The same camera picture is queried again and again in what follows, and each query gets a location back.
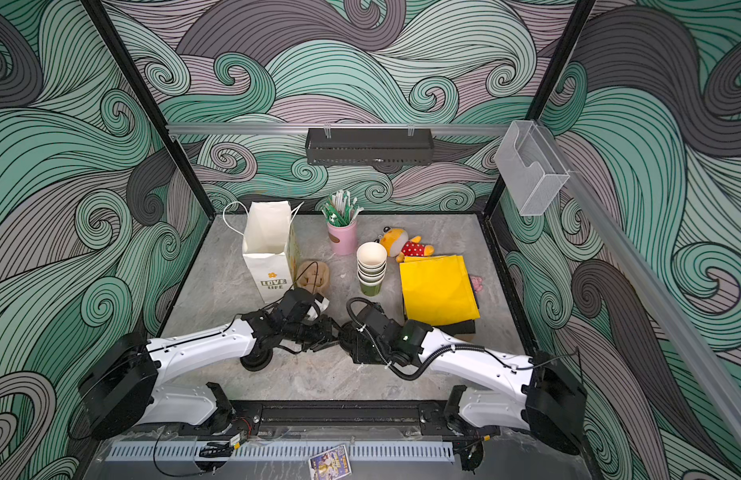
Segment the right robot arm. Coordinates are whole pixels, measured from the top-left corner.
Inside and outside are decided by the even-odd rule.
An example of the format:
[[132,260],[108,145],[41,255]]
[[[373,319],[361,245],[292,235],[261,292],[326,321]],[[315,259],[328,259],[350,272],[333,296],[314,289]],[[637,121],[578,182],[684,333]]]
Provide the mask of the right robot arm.
[[582,377],[566,366],[566,356],[502,353],[430,324],[400,324],[362,297],[348,300],[346,313],[344,334],[354,362],[382,365],[408,382],[427,372],[466,381],[450,399],[449,415],[458,426],[523,430],[554,450],[582,453],[588,393]]

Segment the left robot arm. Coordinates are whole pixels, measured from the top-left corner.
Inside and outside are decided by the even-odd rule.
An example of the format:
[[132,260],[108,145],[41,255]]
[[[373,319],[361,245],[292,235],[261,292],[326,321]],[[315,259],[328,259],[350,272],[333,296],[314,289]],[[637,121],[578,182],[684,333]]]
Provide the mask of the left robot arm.
[[86,435],[106,440],[144,424],[180,424],[198,435],[228,430],[234,406],[220,384],[182,387],[174,379],[230,359],[250,372],[263,370],[283,341],[304,351],[329,348],[340,331],[326,315],[329,305],[322,294],[296,288],[215,328],[151,340],[122,336],[78,384]]

